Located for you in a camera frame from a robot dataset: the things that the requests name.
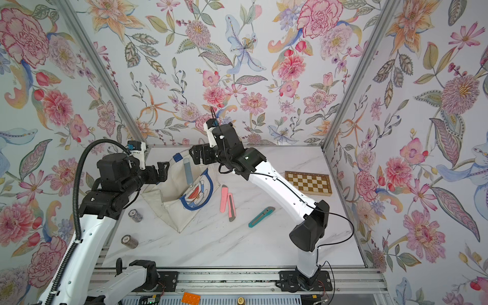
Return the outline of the grey blue utility knife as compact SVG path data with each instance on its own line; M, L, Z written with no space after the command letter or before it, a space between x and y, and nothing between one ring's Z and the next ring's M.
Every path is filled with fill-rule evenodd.
M184 165L184 173L185 173L187 185L191 187L194 181L193 173L191 169L191 160L189 158L184 158L183 165Z

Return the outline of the white canvas tote pouch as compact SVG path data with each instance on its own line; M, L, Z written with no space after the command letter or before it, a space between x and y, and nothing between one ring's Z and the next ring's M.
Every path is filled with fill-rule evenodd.
M182 153L184 156L189 155L188 151L183 151L178 153ZM166 180L166 182L161 182L155 186L154 185L147 186L144 192L142 193L142 197L149 204L149 206L151 207L151 209L159 219L161 219L164 223L166 223L176 232L181 233L184 231L187 225L194 219L194 217L202 208L192 212L186 210L183 207L179 199L179 197L182 194L183 187L177 186L178 182L182 182L182 178L181 177L178 178L179 174L177 173L177 169L175 169L174 166L175 161L173 160L173 156L169 161L170 168L169 168L168 179ZM200 164L200 166L209 168L210 176L215 183L215 189L213 191L214 194L221 186L217 178L217 172L215 166L203 165L203 164Z

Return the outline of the blue knitted pouch handle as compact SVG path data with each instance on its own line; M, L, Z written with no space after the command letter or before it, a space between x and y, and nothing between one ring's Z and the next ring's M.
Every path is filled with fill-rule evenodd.
M186 182L183 165L184 158L189 158L191 160L191 169L194 179L191 187L189 187ZM177 173L179 174L178 178L182 178L182 182L178 182L177 186L183 187L182 194L179 197L183 207L192 212L203 208L210 201L215 189L215 183L210 176L209 168L195 165L189 155L184 156L182 153L175 154L173 160L175 161L175 169L177 169Z

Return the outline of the short pink utility knife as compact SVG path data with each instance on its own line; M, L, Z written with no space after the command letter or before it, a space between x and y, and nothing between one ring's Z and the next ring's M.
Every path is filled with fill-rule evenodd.
M220 203L220 209L219 209L220 213L226 212L228 193L229 193L228 187L226 185L222 185L221 203Z

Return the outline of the long pink utility knife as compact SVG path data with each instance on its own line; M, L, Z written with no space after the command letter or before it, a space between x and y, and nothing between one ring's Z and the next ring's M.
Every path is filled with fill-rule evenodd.
M227 202L228 202L228 206L229 206L229 217L228 217L228 219L230 222L233 222L236 219L236 211L235 211L235 201L234 201L232 193L229 193L227 195Z

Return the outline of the teal utility knife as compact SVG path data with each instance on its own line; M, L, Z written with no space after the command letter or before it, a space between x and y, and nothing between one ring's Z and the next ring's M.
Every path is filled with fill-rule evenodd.
M261 221L263 221L265 218L270 216L273 212L275 211L274 207L266 207L262 212L260 212L257 216L253 218L248 224L249 228L253 228L256 225L258 225Z

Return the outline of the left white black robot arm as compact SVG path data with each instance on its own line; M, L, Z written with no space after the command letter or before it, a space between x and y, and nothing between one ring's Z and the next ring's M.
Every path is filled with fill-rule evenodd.
M136 260L107 284L89 288L100 252L130 197L144 185L168 178L169 162L147 166L140 157L104 156L97 162L100 177L91 191L81 201L73 196L75 234L39 304L118 304L134 290L151 291L159 285L155 262Z

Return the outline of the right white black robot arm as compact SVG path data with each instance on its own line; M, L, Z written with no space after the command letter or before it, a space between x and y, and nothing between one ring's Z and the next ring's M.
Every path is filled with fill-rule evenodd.
M218 163L227 168L226 174L236 174L268 193L292 218L295 226L289 233L298 248L296 282L310 291L318 280L317 243L324 237L330 206L325 201L315 202L301 193L257 149L244 147L231 124L220 125L217 119L204 123L208 143L193 146L190 156L194 164Z

